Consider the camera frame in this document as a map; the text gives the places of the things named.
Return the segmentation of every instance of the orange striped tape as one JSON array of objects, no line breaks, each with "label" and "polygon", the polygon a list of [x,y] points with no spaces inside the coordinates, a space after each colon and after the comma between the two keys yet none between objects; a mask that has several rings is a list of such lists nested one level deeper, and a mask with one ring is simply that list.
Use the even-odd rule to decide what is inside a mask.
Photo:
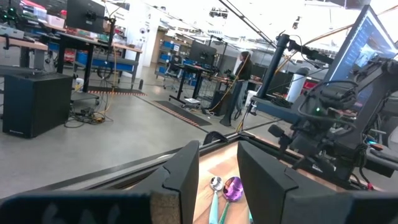
[{"label": "orange striped tape", "polygon": [[160,109],[162,109],[162,110],[168,112],[169,114],[174,115],[174,116],[176,116],[177,118],[180,118],[181,120],[183,120],[183,121],[185,121],[185,122],[187,122],[187,123],[189,123],[189,124],[192,124],[192,125],[194,125],[194,126],[196,126],[196,127],[199,126],[199,124],[196,124],[194,121],[191,121],[190,119],[188,119],[188,118],[186,118],[186,117],[180,115],[179,113],[176,113],[175,111],[172,111],[172,110],[168,109],[167,107],[165,107],[165,106],[163,106],[163,105],[160,105],[160,104],[158,104],[158,103],[156,103],[156,102],[154,102],[154,101],[152,101],[152,104],[155,105],[156,107],[158,107],[158,108],[160,108]]},{"label": "orange striped tape", "polygon": [[91,94],[125,95],[125,96],[146,96],[145,93],[118,93],[118,92],[112,92],[112,91],[92,91],[92,90],[89,90],[88,93],[91,93]]}]

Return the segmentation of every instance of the office chair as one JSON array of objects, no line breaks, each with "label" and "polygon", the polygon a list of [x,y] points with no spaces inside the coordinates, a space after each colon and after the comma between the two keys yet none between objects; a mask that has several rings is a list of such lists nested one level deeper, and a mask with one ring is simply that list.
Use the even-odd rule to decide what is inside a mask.
[{"label": "office chair", "polygon": [[[174,85],[175,81],[180,81],[180,77],[182,74],[182,69],[176,64],[181,64],[182,63],[182,58],[178,55],[173,55],[172,59],[170,60],[167,70],[165,72],[164,80],[163,80],[163,88],[166,89],[168,87],[171,88],[171,90],[175,90],[177,92],[178,86]],[[167,78],[171,78],[173,80],[172,84],[166,85],[165,82]]]}]

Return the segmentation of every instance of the black speaker box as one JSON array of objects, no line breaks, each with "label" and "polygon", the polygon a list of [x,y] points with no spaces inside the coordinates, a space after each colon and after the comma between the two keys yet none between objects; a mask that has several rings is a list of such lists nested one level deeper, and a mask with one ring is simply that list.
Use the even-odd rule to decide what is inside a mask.
[{"label": "black speaker box", "polygon": [[[222,99],[224,96],[225,91],[222,90],[217,90],[214,93],[213,101],[211,102],[210,108],[214,108],[218,102]],[[226,96],[224,97],[223,101],[221,101],[217,107],[212,110],[211,112],[214,112],[215,116],[223,116],[226,113],[226,110],[228,109],[228,105],[231,102],[231,96],[232,94],[227,93]]]},{"label": "black speaker box", "polygon": [[59,73],[6,75],[2,131],[33,138],[67,121],[72,77]]}]

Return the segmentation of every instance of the purple spoon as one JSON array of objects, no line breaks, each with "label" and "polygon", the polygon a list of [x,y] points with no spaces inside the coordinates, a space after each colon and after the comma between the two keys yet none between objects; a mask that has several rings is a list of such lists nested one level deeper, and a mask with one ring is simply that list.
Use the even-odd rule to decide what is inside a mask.
[{"label": "purple spoon", "polygon": [[225,182],[223,193],[227,199],[223,214],[218,224],[224,224],[226,218],[226,212],[228,211],[230,202],[237,202],[243,196],[242,180],[239,177],[231,177]]}]

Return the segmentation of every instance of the woman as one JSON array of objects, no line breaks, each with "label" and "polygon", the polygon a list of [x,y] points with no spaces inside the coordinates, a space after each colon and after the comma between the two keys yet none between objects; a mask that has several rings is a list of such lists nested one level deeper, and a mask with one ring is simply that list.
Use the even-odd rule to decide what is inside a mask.
[{"label": "woman", "polygon": [[238,81],[243,82],[242,84],[242,89],[239,93],[238,100],[236,102],[236,111],[237,114],[235,115],[235,119],[240,116],[242,108],[243,108],[243,99],[244,99],[244,94],[248,88],[248,83],[249,79],[251,76],[251,68],[252,68],[252,62],[251,62],[251,56],[249,52],[242,52],[239,59],[241,60],[241,63],[236,69],[236,76],[238,76]]}]

